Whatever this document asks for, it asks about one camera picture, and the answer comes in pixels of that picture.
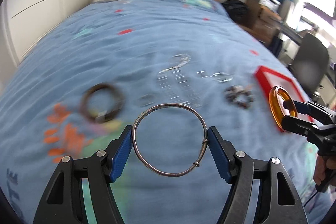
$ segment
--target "silver bangle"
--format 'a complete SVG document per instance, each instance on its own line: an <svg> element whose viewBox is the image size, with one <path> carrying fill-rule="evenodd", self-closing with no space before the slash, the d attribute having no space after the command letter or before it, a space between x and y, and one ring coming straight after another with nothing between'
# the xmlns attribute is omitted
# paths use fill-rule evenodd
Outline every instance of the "silver bangle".
<svg viewBox="0 0 336 224"><path fill-rule="evenodd" d="M198 159L196 161L194 161L194 163L192 164L192 166L190 166L187 170L181 172L181 173L166 173L166 172L162 172L158 169L156 169L154 166L150 165L140 154L138 146L137 146L137 142L135 140L135 135L137 133L137 127L139 125L139 123L142 121L143 118L145 118L148 114L154 112L155 110L161 109L161 108L166 108L166 107L179 107L179 108L184 108L190 112L192 112L201 122L202 126L203 126L203 130L204 130L204 139L202 141L202 147L201 147L201 151L199 152L199 156ZM186 174L188 174L191 170L193 170L195 167L200 165L201 159L203 158L203 155L205 153L205 150L207 148L208 145L208 140L207 140L207 126L205 125L205 122L203 120L203 118L201 117L201 115L199 115L198 112L196 112L194 109L192 109L191 107L182 105L182 104L175 104L175 103L170 103L170 104L160 104L160 105L156 105L153 106L151 108L149 108L148 110L146 110L145 112L142 112L140 114L140 116L135 120L134 124L133 124L133 128L132 128L132 142L133 142L133 148L134 151L138 157L138 159L150 170L154 171L155 173L161 175L161 176L166 176L166 177L181 177L184 176Z"/></svg>

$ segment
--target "gray chair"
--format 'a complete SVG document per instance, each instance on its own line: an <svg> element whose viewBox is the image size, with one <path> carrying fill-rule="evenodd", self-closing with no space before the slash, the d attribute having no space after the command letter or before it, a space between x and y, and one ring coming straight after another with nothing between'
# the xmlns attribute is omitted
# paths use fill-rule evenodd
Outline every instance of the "gray chair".
<svg viewBox="0 0 336 224"><path fill-rule="evenodd" d="M311 33L307 33L292 62L290 72L298 80L303 90L315 102L318 100L318 87L329 66L329 53L322 42Z"/></svg>

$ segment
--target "orange translucent bracelet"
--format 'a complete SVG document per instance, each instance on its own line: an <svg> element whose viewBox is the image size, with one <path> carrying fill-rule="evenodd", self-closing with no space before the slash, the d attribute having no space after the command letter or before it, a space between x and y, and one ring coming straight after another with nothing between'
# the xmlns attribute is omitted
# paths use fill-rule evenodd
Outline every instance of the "orange translucent bracelet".
<svg viewBox="0 0 336 224"><path fill-rule="evenodd" d="M283 130L281 126L281 121L284 118L285 113L282 107L280 106L278 95L280 95L280 97L287 104L289 114L291 116L297 117L297 111L292 98L289 96L288 92L283 87L276 85L270 90L268 94L269 106L271 108L274 120L276 121L277 125L281 128L281 130Z"/></svg>

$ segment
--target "human hand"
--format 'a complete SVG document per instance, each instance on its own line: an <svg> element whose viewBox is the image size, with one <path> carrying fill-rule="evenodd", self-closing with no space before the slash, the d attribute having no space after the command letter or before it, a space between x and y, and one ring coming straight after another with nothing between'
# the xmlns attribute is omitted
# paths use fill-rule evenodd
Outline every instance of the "human hand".
<svg viewBox="0 0 336 224"><path fill-rule="evenodd" d="M313 180L317 185L320 185L321 182L326 178L326 168L336 170L336 156L325 158L317 156L315 172L313 176ZM336 176L334 176L330 184L336 186Z"/></svg>

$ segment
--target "wooden cabinet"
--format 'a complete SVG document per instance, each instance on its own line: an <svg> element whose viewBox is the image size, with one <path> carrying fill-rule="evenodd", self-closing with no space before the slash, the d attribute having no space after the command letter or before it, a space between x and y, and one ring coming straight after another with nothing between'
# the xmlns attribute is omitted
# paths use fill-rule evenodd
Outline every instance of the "wooden cabinet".
<svg viewBox="0 0 336 224"><path fill-rule="evenodd" d="M281 20L281 17L256 1L247 0L246 5L249 12L241 27L254 38L265 42L265 45L269 46L272 38L279 33L280 26L277 20Z"/></svg>

